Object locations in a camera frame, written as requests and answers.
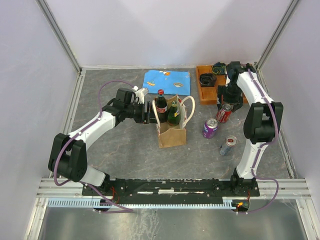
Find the glass cola bottle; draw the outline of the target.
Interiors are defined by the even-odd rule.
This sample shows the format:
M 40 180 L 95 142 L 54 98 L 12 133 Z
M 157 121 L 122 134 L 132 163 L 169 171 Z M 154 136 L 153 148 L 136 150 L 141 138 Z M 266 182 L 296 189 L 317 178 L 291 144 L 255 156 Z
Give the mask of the glass cola bottle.
M 159 118 L 160 123 L 165 123 L 168 116 L 168 105 L 166 98 L 164 97 L 164 90 L 159 89 L 157 91 L 158 97 L 155 101 L 156 112 Z

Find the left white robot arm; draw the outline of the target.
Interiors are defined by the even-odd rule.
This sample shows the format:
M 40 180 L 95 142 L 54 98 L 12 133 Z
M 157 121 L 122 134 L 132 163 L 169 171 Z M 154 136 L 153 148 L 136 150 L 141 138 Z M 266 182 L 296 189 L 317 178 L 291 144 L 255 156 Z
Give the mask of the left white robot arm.
M 98 114 L 79 129 L 68 134 L 59 133 L 54 137 L 48 169 L 53 172 L 57 186 L 58 177 L 68 181 L 93 185 L 99 195 L 106 195 L 111 189 L 109 176 L 88 165 L 87 151 L 103 134 L 117 127 L 125 119 L 137 124 L 154 123 L 153 106 L 145 101 L 147 88 L 119 88 L 116 96 Z

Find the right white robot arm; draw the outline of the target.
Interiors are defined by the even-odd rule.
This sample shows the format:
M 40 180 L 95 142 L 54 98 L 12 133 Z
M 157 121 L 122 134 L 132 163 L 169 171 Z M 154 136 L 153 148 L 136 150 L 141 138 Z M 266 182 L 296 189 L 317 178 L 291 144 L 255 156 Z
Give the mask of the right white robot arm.
M 265 149 L 278 139 L 284 106 L 275 102 L 258 81 L 254 67 L 232 61 L 226 65 L 226 83 L 217 88 L 217 107 L 231 105 L 233 112 L 249 104 L 243 124 L 246 138 L 240 163 L 230 178 L 229 189 L 236 196 L 247 191 L 257 180 L 257 167 Z

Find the watermelon print canvas bag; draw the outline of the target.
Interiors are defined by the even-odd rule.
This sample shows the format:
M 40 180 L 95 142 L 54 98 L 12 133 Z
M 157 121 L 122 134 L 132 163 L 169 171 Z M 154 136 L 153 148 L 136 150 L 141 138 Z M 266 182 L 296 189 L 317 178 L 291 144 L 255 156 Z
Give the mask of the watermelon print canvas bag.
M 189 116 L 187 116 L 186 106 L 184 105 L 185 101 L 187 100 L 191 100 L 192 102 L 192 108 Z M 151 104 L 156 119 L 156 130 L 159 148 L 183 146 L 187 142 L 186 125 L 191 120 L 195 112 L 195 99 L 192 96 L 187 96 L 184 99 L 181 99 L 178 95 L 175 95 L 174 97 L 166 100 L 168 107 L 171 106 L 172 101 L 177 101 L 177 106 L 181 113 L 181 119 L 177 126 L 171 126 L 167 122 L 161 123 L 156 111 L 155 99 Z

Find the green glass bottle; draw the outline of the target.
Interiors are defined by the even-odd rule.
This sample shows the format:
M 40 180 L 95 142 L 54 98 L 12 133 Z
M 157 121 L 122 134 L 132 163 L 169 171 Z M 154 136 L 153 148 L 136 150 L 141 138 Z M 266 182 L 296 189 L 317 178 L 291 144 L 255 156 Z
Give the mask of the green glass bottle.
M 178 102 L 176 100 L 171 102 L 171 106 L 168 110 L 167 114 L 167 123 L 170 126 L 177 126 L 179 125 L 181 120 L 181 115 L 180 115 L 180 108 L 178 106 Z

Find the purple soda can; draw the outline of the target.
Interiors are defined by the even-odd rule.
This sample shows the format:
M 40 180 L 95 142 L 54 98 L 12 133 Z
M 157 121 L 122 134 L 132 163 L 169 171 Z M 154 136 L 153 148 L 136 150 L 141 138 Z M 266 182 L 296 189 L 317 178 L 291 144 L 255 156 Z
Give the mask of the purple soda can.
M 203 126 L 202 135 L 206 139 L 213 138 L 218 130 L 218 121 L 214 118 L 208 119 Z

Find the red cola can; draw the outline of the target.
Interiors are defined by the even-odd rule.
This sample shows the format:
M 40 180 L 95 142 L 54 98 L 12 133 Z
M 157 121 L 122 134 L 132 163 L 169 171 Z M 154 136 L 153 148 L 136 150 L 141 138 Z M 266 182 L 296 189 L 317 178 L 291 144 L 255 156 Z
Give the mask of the red cola can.
M 217 114 L 216 114 L 216 120 L 219 123 L 226 123 L 232 113 L 232 106 L 228 103 L 224 103 L 219 108 Z

